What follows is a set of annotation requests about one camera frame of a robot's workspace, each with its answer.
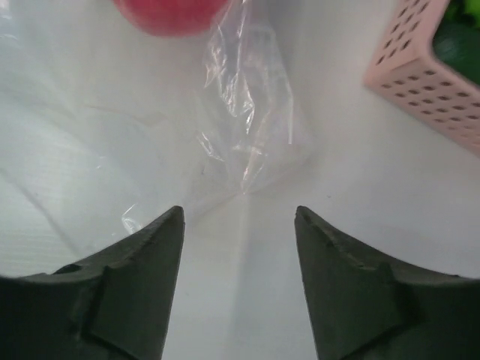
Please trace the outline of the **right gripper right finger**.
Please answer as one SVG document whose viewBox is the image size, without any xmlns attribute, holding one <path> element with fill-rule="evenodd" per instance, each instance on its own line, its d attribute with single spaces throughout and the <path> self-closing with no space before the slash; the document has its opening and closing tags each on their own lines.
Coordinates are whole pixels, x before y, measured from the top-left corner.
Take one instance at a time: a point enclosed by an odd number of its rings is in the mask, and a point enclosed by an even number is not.
<svg viewBox="0 0 480 360">
<path fill-rule="evenodd" d="M 421 268 L 295 213 L 319 359 L 477 359 L 479 281 Z"/>
</svg>

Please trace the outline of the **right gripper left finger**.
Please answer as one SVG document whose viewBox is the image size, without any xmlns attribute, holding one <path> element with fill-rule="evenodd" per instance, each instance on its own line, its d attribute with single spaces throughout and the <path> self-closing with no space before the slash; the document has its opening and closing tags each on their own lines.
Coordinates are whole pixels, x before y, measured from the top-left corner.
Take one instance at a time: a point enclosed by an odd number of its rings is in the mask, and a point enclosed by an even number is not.
<svg viewBox="0 0 480 360">
<path fill-rule="evenodd" d="M 51 274 L 1 278 L 3 359 L 160 359 L 185 236 L 175 206 Z"/>
</svg>

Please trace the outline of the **clear zip top bag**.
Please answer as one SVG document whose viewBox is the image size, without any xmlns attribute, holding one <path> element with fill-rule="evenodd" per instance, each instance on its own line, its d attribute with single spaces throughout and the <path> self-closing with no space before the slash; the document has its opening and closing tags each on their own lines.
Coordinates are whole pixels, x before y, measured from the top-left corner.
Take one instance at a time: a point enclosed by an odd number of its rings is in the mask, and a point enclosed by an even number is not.
<svg viewBox="0 0 480 360">
<path fill-rule="evenodd" d="M 261 1 L 192 37 L 112 1 L 1 3 L 1 243 L 96 251 L 170 206 L 189 218 L 311 153 Z"/>
</svg>

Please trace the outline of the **fake dark green avocado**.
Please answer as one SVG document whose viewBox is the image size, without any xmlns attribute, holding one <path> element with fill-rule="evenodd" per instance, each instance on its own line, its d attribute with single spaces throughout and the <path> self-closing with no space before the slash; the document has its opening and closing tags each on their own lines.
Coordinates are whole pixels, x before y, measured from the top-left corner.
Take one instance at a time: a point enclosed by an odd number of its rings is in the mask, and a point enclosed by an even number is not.
<svg viewBox="0 0 480 360">
<path fill-rule="evenodd" d="M 442 22 L 433 37 L 436 57 L 479 85 L 479 31 L 456 22 Z"/>
</svg>

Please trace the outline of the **fake red fruit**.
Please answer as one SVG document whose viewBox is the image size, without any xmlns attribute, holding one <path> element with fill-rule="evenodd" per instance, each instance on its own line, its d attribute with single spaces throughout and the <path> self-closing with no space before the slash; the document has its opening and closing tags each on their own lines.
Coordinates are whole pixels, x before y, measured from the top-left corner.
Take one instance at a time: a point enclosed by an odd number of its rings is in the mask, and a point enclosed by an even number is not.
<svg viewBox="0 0 480 360">
<path fill-rule="evenodd" d="M 228 1 L 120 0 L 113 3 L 125 19 L 147 34 L 179 37 L 208 29 Z"/>
</svg>

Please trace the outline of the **fake green fruit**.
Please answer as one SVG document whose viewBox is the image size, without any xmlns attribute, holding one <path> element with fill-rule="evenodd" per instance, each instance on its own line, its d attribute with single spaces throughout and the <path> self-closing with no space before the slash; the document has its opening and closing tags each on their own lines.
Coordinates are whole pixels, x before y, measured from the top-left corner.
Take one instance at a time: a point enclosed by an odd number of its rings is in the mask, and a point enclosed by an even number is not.
<svg viewBox="0 0 480 360">
<path fill-rule="evenodd" d="M 479 0 L 451 0 L 444 19 L 479 27 Z"/>
</svg>

